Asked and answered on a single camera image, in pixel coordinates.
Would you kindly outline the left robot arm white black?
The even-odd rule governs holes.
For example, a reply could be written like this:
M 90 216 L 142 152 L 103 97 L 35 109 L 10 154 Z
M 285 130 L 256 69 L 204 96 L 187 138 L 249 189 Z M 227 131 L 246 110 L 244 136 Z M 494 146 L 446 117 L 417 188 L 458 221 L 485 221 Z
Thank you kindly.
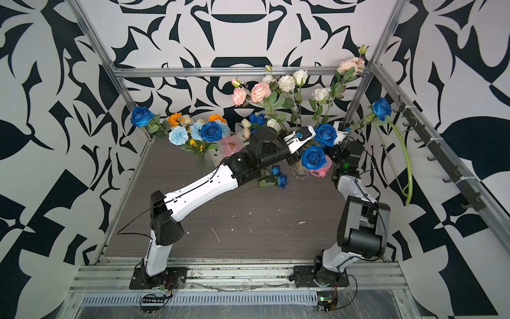
M 290 165 L 300 157 L 300 150 L 316 136 L 305 126 L 281 137 L 273 128 L 259 127 L 250 142 L 239 152 L 226 157 L 219 166 L 201 179 L 167 194 L 151 195 L 151 240 L 142 269 L 148 278 L 165 272 L 173 244 L 185 234 L 181 221 L 192 211 L 227 191 L 235 190 L 262 176 L 263 169 L 286 160 Z

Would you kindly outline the yellow ruffled glass vase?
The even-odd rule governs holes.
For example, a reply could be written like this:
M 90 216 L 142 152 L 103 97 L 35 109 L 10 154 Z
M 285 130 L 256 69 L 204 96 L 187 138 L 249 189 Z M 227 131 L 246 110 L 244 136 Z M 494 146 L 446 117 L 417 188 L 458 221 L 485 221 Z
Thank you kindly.
M 296 179 L 307 179 L 310 176 L 310 171 L 299 159 L 292 168 L 292 174 Z

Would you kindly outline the single blue rose stem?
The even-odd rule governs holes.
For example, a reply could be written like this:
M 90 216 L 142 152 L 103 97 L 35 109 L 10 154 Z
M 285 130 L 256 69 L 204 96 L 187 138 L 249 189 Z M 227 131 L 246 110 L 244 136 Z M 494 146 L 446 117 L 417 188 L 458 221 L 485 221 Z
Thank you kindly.
M 288 177 L 282 172 L 279 165 L 265 167 L 261 170 L 249 169 L 241 171 L 236 171 L 226 164 L 222 164 L 219 168 L 221 171 L 226 171 L 226 176 L 236 184 L 232 189 L 235 194 L 230 196 L 229 199 L 234 199 L 254 190 L 266 188 L 284 190 L 288 185 Z

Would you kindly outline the blue rose spray stem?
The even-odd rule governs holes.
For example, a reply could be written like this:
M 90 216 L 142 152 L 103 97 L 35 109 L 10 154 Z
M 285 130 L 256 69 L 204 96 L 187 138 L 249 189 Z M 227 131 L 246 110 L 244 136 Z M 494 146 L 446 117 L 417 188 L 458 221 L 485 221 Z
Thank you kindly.
M 376 100 L 369 106 L 369 109 L 371 110 L 371 113 L 365 118 L 360 119 L 358 122 L 352 123 L 348 127 L 347 131 L 359 130 L 369 125 L 382 126 L 390 122 L 390 116 L 393 109 L 386 98 Z

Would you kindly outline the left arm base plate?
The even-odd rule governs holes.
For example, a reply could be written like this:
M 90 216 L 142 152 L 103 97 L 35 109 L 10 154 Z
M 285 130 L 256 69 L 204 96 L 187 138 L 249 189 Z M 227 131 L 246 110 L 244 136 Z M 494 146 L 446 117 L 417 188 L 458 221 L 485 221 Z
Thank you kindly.
M 149 276 L 143 267 L 134 270 L 130 290 L 147 290 L 164 286 L 166 289 L 174 289 L 187 281 L 187 267 L 167 267 L 163 272 Z

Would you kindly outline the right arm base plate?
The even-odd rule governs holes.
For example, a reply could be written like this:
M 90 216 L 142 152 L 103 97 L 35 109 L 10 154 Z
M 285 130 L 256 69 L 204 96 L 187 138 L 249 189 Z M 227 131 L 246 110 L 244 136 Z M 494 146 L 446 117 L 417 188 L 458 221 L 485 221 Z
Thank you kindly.
M 349 286 L 347 272 L 332 272 L 315 266 L 294 266 L 293 270 L 288 280 L 298 288 L 343 288 Z

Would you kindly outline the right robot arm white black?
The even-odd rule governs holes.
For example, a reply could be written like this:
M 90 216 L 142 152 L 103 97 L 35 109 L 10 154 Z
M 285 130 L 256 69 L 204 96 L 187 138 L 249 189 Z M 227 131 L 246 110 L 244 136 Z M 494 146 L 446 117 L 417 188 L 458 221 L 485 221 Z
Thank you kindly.
M 347 276 L 357 261 L 375 261 L 385 254 L 390 207 L 370 196 L 362 185 L 358 164 L 364 152 L 361 142 L 345 142 L 328 149 L 335 164 L 331 177 L 345 206 L 332 247 L 314 261 L 313 280 L 327 287 Z

